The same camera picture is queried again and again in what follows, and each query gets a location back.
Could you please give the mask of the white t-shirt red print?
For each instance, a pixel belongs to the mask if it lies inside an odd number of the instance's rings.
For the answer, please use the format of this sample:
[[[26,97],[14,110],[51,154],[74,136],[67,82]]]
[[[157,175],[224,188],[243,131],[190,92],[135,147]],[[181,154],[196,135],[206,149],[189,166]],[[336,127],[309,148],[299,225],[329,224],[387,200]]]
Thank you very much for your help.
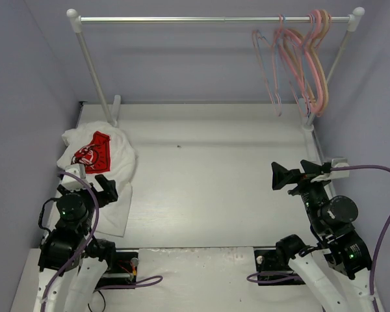
[[[97,121],[65,131],[62,139],[66,150],[57,161],[59,168],[83,164],[86,180],[98,190],[101,189],[96,181],[98,174],[116,182],[118,200],[100,208],[96,231],[123,237],[133,194],[131,179],[136,167],[136,153],[125,131]]]

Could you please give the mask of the pink wire hanger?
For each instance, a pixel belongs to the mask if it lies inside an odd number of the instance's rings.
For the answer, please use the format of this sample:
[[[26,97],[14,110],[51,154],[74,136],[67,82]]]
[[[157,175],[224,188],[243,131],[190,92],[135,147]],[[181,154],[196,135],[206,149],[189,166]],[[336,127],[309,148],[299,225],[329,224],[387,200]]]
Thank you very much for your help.
[[[255,57],[261,70],[261,77],[264,82],[265,90],[267,91],[276,116],[280,117],[282,115],[282,100],[279,93],[278,61],[276,55],[277,35],[275,34],[273,39],[269,40],[259,29],[256,29],[252,31],[251,38]],[[270,51],[270,65],[266,65],[261,44],[264,44]]]

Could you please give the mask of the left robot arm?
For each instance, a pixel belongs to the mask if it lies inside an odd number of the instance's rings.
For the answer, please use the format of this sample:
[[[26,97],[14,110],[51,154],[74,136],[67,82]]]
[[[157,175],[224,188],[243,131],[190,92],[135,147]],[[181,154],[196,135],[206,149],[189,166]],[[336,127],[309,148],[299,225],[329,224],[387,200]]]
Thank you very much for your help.
[[[61,181],[53,199],[59,220],[40,247],[34,311],[84,311],[102,275],[117,264],[115,244],[94,235],[100,208],[118,200],[115,181],[99,174],[96,190],[81,177],[63,175],[75,183]]]

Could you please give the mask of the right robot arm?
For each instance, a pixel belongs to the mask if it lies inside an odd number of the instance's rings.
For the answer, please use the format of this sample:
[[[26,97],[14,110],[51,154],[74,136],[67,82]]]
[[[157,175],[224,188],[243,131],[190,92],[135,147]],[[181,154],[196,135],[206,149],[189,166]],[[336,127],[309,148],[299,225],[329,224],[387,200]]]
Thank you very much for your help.
[[[346,196],[329,198],[325,190],[332,180],[349,176],[348,163],[300,164],[288,170],[273,162],[272,189],[294,185],[288,193],[301,197],[317,245],[289,235],[276,243],[276,263],[293,269],[324,311],[383,311],[374,286],[374,258],[353,225],[357,205]]]

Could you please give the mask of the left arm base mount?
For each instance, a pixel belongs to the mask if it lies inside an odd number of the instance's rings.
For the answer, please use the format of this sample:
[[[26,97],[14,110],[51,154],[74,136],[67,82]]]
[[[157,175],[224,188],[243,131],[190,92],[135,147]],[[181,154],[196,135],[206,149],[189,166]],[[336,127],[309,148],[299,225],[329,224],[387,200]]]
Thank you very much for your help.
[[[137,280],[137,250],[120,250],[107,271],[100,277],[96,288],[104,286],[134,285]]]

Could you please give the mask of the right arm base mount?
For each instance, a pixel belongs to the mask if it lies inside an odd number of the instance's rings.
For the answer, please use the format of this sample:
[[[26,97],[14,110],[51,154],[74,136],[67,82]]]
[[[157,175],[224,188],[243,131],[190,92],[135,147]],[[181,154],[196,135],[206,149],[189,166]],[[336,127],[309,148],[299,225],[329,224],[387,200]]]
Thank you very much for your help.
[[[258,286],[304,285],[302,279],[278,257],[275,249],[255,249],[257,275],[250,279]]]

